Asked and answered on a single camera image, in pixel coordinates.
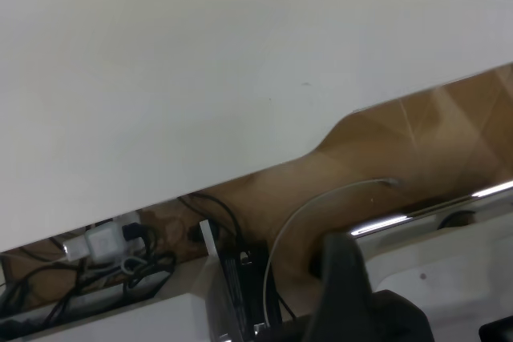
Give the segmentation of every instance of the white desk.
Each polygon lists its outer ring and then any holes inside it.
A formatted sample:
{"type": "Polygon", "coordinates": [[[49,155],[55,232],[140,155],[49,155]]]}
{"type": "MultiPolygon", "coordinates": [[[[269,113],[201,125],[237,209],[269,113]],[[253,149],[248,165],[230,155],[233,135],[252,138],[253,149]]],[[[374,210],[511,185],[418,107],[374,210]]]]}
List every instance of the white desk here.
{"type": "Polygon", "coordinates": [[[0,250],[513,60],[513,0],[0,0],[0,250]]]}

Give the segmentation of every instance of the white cable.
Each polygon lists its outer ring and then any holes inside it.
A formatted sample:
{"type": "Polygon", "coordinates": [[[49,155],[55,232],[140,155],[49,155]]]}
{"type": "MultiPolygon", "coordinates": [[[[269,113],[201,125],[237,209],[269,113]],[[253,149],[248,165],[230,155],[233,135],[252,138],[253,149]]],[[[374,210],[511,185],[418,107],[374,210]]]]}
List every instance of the white cable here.
{"type": "Polygon", "coordinates": [[[324,199],[328,195],[332,195],[335,193],[338,193],[340,191],[345,190],[346,188],[361,186],[362,184],[369,184],[369,183],[386,183],[390,186],[397,186],[399,185],[399,181],[395,178],[379,178],[379,179],[367,179],[367,180],[361,180],[359,182],[354,182],[350,184],[346,184],[345,186],[337,187],[333,190],[327,191],[323,194],[317,195],[313,197],[311,200],[304,203],[302,206],[300,206],[295,212],[293,212],[289,218],[285,221],[284,225],[278,232],[278,235],[276,236],[276,239],[274,240],[273,247],[271,248],[271,252],[269,253],[269,259],[267,260],[267,265],[265,266],[265,274],[264,274],[264,287],[262,288],[262,298],[263,298],[263,305],[264,305],[264,318],[265,318],[265,325],[267,327],[270,327],[269,323],[269,316],[267,314],[267,279],[269,277],[269,269],[271,268],[271,261],[273,260],[274,252],[277,249],[278,244],[280,243],[281,237],[284,235],[287,228],[289,228],[290,224],[294,219],[297,218],[299,214],[301,214],[307,207],[311,206],[312,204],[318,202],[321,199],[324,199]]]}
{"type": "Polygon", "coordinates": [[[48,261],[48,262],[42,262],[40,260],[35,260],[33,258],[30,258],[29,256],[9,254],[8,252],[0,252],[0,256],[6,256],[7,258],[15,258],[15,259],[18,259],[18,260],[27,260],[27,261],[30,261],[33,264],[41,264],[43,266],[46,265],[46,264],[56,264],[56,263],[67,262],[66,256],[64,256],[63,258],[59,258],[58,260],[51,260],[51,261],[48,261]]]}
{"type": "Polygon", "coordinates": [[[134,260],[135,262],[139,262],[140,264],[147,264],[147,261],[142,259],[142,258],[139,258],[138,256],[128,256],[126,258],[124,258],[122,261],[121,261],[121,264],[119,265],[119,267],[121,268],[121,271],[124,272],[126,275],[128,276],[133,276],[134,275],[134,271],[132,270],[128,270],[126,267],[125,267],[125,263],[128,261],[128,260],[134,260]]]}
{"type": "Polygon", "coordinates": [[[91,266],[89,264],[86,264],[86,266],[84,267],[84,274],[85,275],[91,275],[93,276],[94,274],[98,274],[98,273],[101,273],[101,272],[108,272],[110,270],[112,270],[113,268],[117,268],[118,265],[113,263],[113,264],[110,264],[108,266],[106,266],[105,268],[91,268],[91,266]]]}

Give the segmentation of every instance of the black cable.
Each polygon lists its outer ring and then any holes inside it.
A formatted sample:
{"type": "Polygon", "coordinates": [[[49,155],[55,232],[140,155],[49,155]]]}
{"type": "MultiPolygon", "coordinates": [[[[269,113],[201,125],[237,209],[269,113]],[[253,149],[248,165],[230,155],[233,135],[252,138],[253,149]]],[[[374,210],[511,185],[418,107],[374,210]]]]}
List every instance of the black cable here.
{"type": "Polygon", "coordinates": [[[82,274],[86,270],[86,263],[87,263],[87,259],[86,258],[82,258],[79,261],[79,266],[77,268],[77,275],[75,277],[75,286],[80,283],[80,278],[82,278],[82,274]]]}
{"type": "Polygon", "coordinates": [[[209,213],[207,212],[204,212],[204,211],[201,211],[200,209],[198,208],[195,208],[194,206],[192,206],[190,203],[188,203],[184,198],[182,197],[179,197],[177,198],[177,200],[182,203],[186,208],[188,208],[189,210],[191,211],[194,211],[196,214],[204,217],[205,219],[209,219],[211,220],[212,222],[216,222],[217,225],[221,228],[223,228],[228,234],[231,234],[231,235],[234,235],[235,234],[233,233],[232,230],[230,230],[229,228],[227,228],[226,226],[224,226],[222,223],[220,223],[217,219],[215,219],[212,215],[210,215],[209,213]]]}
{"type": "Polygon", "coordinates": [[[128,289],[133,289],[147,276],[156,274],[157,272],[168,272],[171,275],[175,271],[176,255],[172,251],[166,251],[151,257],[147,261],[147,264],[135,263],[137,267],[133,269],[133,275],[128,276],[123,282],[124,295],[128,295],[128,289]]]}
{"type": "Polygon", "coordinates": [[[31,251],[28,251],[26,248],[24,247],[19,247],[18,248],[19,251],[21,251],[23,254],[29,256],[30,258],[32,258],[33,260],[38,260],[39,262],[54,262],[53,260],[49,260],[48,258],[44,258],[42,256],[39,256],[39,255],[35,255],[33,252],[31,251]]]}
{"type": "MultiPolygon", "coordinates": [[[[241,246],[241,249],[247,251],[248,255],[250,255],[250,252],[249,252],[249,249],[248,249],[248,245],[246,244],[246,240],[245,240],[244,235],[242,233],[242,229],[240,227],[239,221],[237,220],[237,218],[236,218],[235,214],[233,213],[233,211],[230,209],[230,207],[228,207],[228,205],[225,202],[223,202],[222,200],[216,198],[215,196],[208,195],[208,194],[203,194],[203,193],[200,193],[200,192],[193,192],[193,193],[189,194],[189,196],[191,196],[193,198],[200,198],[200,199],[210,200],[211,202],[214,202],[217,205],[221,206],[227,212],[227,214],[230,216],[230,218],[233,221],[233,226],[234,226],[235,231],[236,231],[236,238],[238,238],[237,241],[238,241],[239,245],[241,246]]],[[[278,300],[283,305],[284,309],[287,311],[287,313],[290,315],[290,317],[293,320],[296,320],[296,315],[294,314],[292,309],[287,305],[285,300],[280,296],[278,291],[276,291],[276,294],[277,294],[278,300]]]]}
{"type": "Polygon", "coordinates": [[[281,295],[278,294],[278,292],[276,292],[276,295],[278,297],[278,300],[280,301],[280,303],[283,305],[284,309],[287,311],[287,313],[290,315],[290,317],[292,318],[292,320],[296,320],[296,314],[294,314],[294,312],[292,311],[292,309],[287,305],[287,303],[285,302],[285,300],[283,298],[281,298],[281,295]]]}
{"type": "MultiPolygon", "coordinates": [[[[144,300],[150,300],[166,284],[166,282],[169,280],[170,277],[171,277],[171,274],[169,274],[168,276],[163,278],[158,284],[156,284],[153,288],[151,288],[151,290],[149,292],[147,292],[141,296],[132,297],[132,296],[123,295],[120,300],[117,300],[113,304],[106,306],[105,308],[101,309],[100,312],[98,310],[82,312],[80,314],[68,316],[65,320],[63,320],[64,311],[63,311],[63,308],[61,307],[61,311],[57,315],[56,321],[51,326],[52,327],[55,326],[57,324],[58,320],[60,320],[59,324],[64,324],[64,323],[72,322],[74,320],[82,320],[82,319],[88,318],[90,316],[96,316],[99,313],[109,312],[111,310],[115,310],[115,309],[121,308],[123,306],[128,306],[130,304],[136,304],[136,303],[144,301],[144,300]]],[[[38,331],[42,331],[42,330],[44,330],[44,327],[42,325],[40,325],[35,330],[30,331],[30,332],[26,333],[25,335],[33,334],[34,332],[38,332],[38,331]]]]}
{"type": "Polygon", "coordinates": [[[142,224],[141,227],[146,231],[146,236],[148,237],[148,241],[150,242],[150,254],[154,253],[159,245],[159,233],[152,226],[148,226],[146,224],[142,224]]]}
{"type": "Polygon", "coordinates": [[[69,292],[67,292],[58,302],[57,304],[51,309],[51,312],[46,316],[46,319],[41,324],[41,329],[44,330],[45,328],[50,327],[50,324],[54,318],[54,315],[57,311],[59,311],[59,314],[55,318],[55,322],[58,322],[63,313],[66,311],[66,307],[71,300],[71,298],[75,295],[80,294],[80,292],[86,288],[87,286],[91,286],[93,283],[98,282],[102,278],[109,276],[115,272],[120,272],[121,270],[119,268],[112,268],[111,270],[108,270],[103,273],[99,273],[97,276],[92,276],[91,278],[88,278],[84,280],[83,282],[80,282],[79,284],[76,284],[69,292]]]}
{"type": "Polygon", "coordinates": [[[64,251],[63,244],[60,243],[56,238],[51,236],[50,238],[48,238],[48,240],[50,240],[60,251],[64,251]]]}
{"type": "Polygon", "coordinates": [[[149,258],[151,256],[151,239],[146,231],[143,234],[141,234],[140,238],[143,240],[144,243],[144,251],[146,253],[146,258],[149,258]]]}
{"type": "Polygon", "coordinates": [[[233,211],[230,209],[230,207],[228,207],[228,205],[226,203],[224,203],[222,200],[216,198],[215,196],[211,196],[211,195],[203,194],[203,193],[199,193],[199,192],[193,192],[193,193],[189,194],[189,196],[191,196],[193,198],[210,200],[211,202],[214,202],[217,205],[221,206],[228,213],[230,218],[232,219],[233,226],[235,228],[235,233],[236,233],[236,236],[239,237],[239,241],[242,243],[246,243],[244,240],[244,236],[242,234],[242,228],[240,228],[240,225],[239,225],[239,221],[237,220],[237,218],[235,217],[235,214],[233,214],[233,211]]]}
{"type": "Polygon", "coordinates": [[[70,266],[66,264],[52,264],[50,266],[42,266],[40,268],[36,268],[35,270],[32,270],[27,275],[25,275],[20,280],[16,281],[13,285],[13,287],[5,293],[5,299],[3,300],[2,304],[0,305],[0,316],[8,316],[10,314],[14,314],[16,312],[19,312],[22,308],[22,306],[25,303],[26,295],[29,291],[28,281],[31,277],[35,276],[36,274],[43,272],[45,270],[71,270],[76,271],[76,266],[70,266]],[[16,303],[16,306],[14,308],[9,308],[11,305],[11,300],[13,297],[18,294],[18,300],[16,303]]]}

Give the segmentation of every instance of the black device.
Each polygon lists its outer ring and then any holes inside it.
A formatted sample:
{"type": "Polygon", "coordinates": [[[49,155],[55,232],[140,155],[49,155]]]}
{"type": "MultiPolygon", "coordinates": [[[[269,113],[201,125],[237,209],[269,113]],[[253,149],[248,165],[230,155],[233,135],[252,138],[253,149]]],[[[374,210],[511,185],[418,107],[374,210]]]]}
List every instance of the black device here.
{"type": "MultiPolygon", "coordinates": [[[[254,340],[255,331],[265,324],[262,286],[269,258],[267,245],[250,244],[246,251],[233,248],[220,252],[219,257],[242,338],[244,341],[254,340]]],[[[278,326],[281,324],[281,311],[272,272],[269,272],[267,288],[269,323],[278,326]]]]}
{"type": "Polygon", "coordinates": [[[482,342],[512,342],[513,316],[508,316],[479,328],[479,338],[482,342]]]}
{"type": "Polygon", "coordinates": [[[256,342],[434,342],[426,315],[394,292],[372,293],[362,253],[346,233],[325,237],[324,292],[314,315],[259,332],[256,342]]]}

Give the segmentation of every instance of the white power adapter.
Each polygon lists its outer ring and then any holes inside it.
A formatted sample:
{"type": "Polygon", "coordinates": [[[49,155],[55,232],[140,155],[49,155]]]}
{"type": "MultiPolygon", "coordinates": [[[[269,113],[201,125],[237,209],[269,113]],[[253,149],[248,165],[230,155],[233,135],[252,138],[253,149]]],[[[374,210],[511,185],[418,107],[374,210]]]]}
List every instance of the white power adapter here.
{"type": "Polygon", "coordinates": [[[63,246],[70,262],[90,255],[95,263],[102,263],[122,255],[127,250],[127,241],[121,226],[108,222],[63,242],[63,246]]]}

